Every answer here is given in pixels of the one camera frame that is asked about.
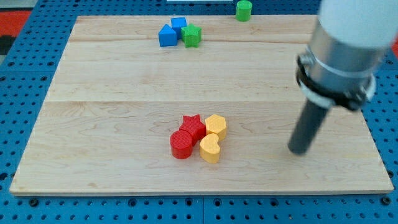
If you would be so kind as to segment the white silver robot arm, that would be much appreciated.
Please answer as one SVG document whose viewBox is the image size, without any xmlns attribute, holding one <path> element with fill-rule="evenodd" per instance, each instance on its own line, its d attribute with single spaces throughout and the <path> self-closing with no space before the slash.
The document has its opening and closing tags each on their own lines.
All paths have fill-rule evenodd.
<svg viewBox="0 0 398 224">
<path fill-rule="evenodd" d="M 397 0 L 322 0 L 297 82 L 307 104 L 358 110 L 376 90 L 374 71 L 397 37 Z"/>
</svg>

